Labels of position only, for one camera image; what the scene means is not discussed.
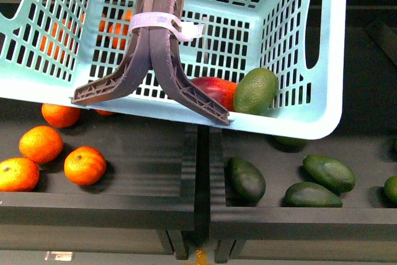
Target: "gray floor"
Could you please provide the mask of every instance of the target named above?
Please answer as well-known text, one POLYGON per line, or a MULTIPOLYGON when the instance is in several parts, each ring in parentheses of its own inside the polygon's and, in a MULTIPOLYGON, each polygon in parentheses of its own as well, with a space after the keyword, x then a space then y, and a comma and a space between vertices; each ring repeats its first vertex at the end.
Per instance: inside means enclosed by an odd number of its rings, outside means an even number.
MULTIPOLYGON (((214 264, 214 244, 204 248, 207 253, 207 264, 214 264)), ((195 251, 192 249, 190 258, 178 261, 174 256, 155 256, 144 254, 102 254, 102 253, 75 253, 71 262, 45 261, 47 252, 44 251, 0 251, 2 265, 206 265, 198 263, 195 251)), ((358 263, 358 262, 321 262, 321 261, 265 261, 265 260, 229 260, 228 265, 392 265, 395 263, 358 263)))

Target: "orange object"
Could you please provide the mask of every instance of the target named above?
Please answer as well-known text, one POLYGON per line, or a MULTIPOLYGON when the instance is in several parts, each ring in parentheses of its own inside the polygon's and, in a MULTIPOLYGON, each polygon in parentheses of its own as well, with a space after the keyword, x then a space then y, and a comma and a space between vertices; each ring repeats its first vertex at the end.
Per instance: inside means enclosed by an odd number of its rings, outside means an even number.
MULTIPOLYGON (((125 14, 122 15, 122 20, 125 20, 127 22, 131 21, 131 17, 132 17, 132 11, 127 11, 125 14)), ((128 35, 128 25, 126 24, 121 24, 121 23, 114 23, 109 27, 108 33, 110 34, 117 34, 117 35, 124 35, 127 36, 128 35)), ((113 49, 117 49, 118 48, 118 37, 114 37, 111 38, 112 39, 112 48, 113 49)), ((125 44, 126 44, 127 40, 122 38, 120 41, 120 50, 124 50, 125 49, 125 44)))
MULTIPOLYGON (((127 36, 127 34, 128 34, 128 25, 123 25, 123 32, 122 32, 121 28, 122 28, 121 23, 112 24, 110 26, 110 28, 109 28, 109 33, 110 34, 117 34, 117 35, 122 34, 124 36, 127 36)), ((118 48, 118 37, 113 37, 111 39, 112 39, 112 48, 113 49, 117 49, 118 48)), ((125 38, 121 39, 120 46, 119 46, 120 50, 124 50, 125 49, 126 42, 127 42, 127 40, 125 38)))
MULTIPOLYGON (((65 23, 66 23, 66 19, 63 19, 63 20, 62 20, 62 24, 65 24, 65 23)), ((71 22, 71 21, 69 21, 69 23, 68 23, 68 29, 70 29, 70 28, 72 28, 72 22, 71 22)), ((56 38, 56 36, 57 36, 57 31, 58 31, 58 23, 55 22, 55 23, 54 23, 54 26, 53 26, 53 30, 52 30, 51 36, 54 37, 54 38, 56 38)), ((58 34, 58 41, 59 41, 59 42, 62 42, 63 32, 64 32, 64 30, 61 28, 61 30, 60 30, 60 32, 59 32, 59 34, 58 34)), ((64 46, 67 46, 67 45, 68 45, 68 41, 69 41, 69 34, 66 33, 66 35, 65 35, 65 41, 63 42, 63 45, 64 45, 64 46)), ((40 51, 44 52, 46 44, 47 44, 47 37, 46 37, 46 36, 43 36, 43 38, 42 38, 42 43, 40 44, 40 51)), ((49 46, 48 46, 48 50, 47 50, 47 55, 48 55, 48 56, 52 56, 51 53, 52 53, 53 47, 54 47, 54 42, 51 41, 50 44, 49 44, 49 46)), ((71 43, 70 43, 70 46, 69 46, 69 50, 72 50, 72 48, 73 48, 73 39, 71 39, 71 43)), ((59 55, 60 49, 61 49, 60 46, 56 46, 55 52, 54 52, 54 54, 53 54, 53 58, 54 58, 55 60, 58 59, 58 55, 59 55)), ((64 60, 64 58, 65 58, 65 54, 66 54, 66 52, 65 52, 64 50, 62 50, 61 60, 60 60, 61 63, 63 62, 63 60, 64 60)))
POLYGON ((43 104, 42 115, 53 127, 71 127, 80 119, 81 109, 74 107, 43 104))
POLYGON ((115 115, 115 114, 116 114, 116 112, 105 111, 105 110, 98 110, 98 109, 95 109, 95 111, 96 111, 97 113, 99 113, 100 115, 103 115, 103 116, 112 116, 112 115, 115 115))
POLYGON ((51 162, 62 149, 62 137, 52 127, 32 128, 19 140, 19 151, 22 155, 38 164, 51 162))
POLYGON ((64 169, 71 182, 79 186, 90 186, 105 174, 106 159, 99 150, 83 146, 66 157, 64 169))
POLYGON ((183 265, 212 265, 207 263, 207 253, 201 249, 196 250, 196 263, 183 265))
POLYGON ((1 192, 30 192, 38 183, 40 171, 27 158, 9 158, 0 163, 1 192))
POLYGON ((125 15, 122 15, 122 20, 131 21, 132 11, 128 10, 125 15))

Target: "light blue plastic basket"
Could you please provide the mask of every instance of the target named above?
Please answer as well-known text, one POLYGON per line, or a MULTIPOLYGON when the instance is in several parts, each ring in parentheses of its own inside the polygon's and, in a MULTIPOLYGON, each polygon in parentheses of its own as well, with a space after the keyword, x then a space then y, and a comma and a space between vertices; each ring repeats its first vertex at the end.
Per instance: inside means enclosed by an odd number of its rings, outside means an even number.
MULTIPOLYGON (((115 21, 128 24, 117 19, 134 10, 134 2, 22 0, 13 19, 0 14, 0 96, 71 106, 77 87, 116 69, 123 51, 109 44, 115 34, 99 32, 100 22, 106 28, 115 21)), ((319 59, 312 68, 305 58, 309 3, 185 0, 184 20, 206 25, 202 38, 180 45, 189 78, 239 82, 251 69, 263 67, 279 79, 280 91, 266 117, 232 112, 231 125, 224 128, 307 139, 336 128, 342 111, 346 0, 323 0, 319 59)), ((131 96, 85 107, 217 126, 168 99, 151 71, 131 96)))

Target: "green avocado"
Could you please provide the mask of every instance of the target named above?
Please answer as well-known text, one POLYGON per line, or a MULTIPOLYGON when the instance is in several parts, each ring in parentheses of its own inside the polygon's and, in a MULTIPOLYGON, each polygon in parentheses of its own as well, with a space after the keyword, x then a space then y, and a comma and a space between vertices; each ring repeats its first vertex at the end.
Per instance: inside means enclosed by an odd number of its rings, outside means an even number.
POLYGON ((258 202, 266 191, 266 181, 262 173, 250 162, 242 158, 230 158, 226 173, 231 186, 244 199, 258 202))
POLYGON ((318 182, 332 192, 350 192, 355 186, 353 171, 335 158, 323 155, 308 155, 303 167, 318 182))
POLYGON ((291 207, 342 207, 342 200, 337 195, 313 182, 290 186, 284 200, 291 207))

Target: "white cable tie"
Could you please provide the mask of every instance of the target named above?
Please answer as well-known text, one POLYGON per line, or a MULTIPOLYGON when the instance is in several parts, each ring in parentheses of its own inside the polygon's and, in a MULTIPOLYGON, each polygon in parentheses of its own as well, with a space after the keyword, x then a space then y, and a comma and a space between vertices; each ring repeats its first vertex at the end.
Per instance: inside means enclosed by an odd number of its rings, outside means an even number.
POLYGON ((128 32, 140 27, 164 27, 169 29, 180 42, 191 42, 203 35, 204 24, 195 25, 193 22, 182 22, 173 14, 167 12, 142 12, 132 16, 128 32), (178 31, 172 22, 181 29, 178 31))

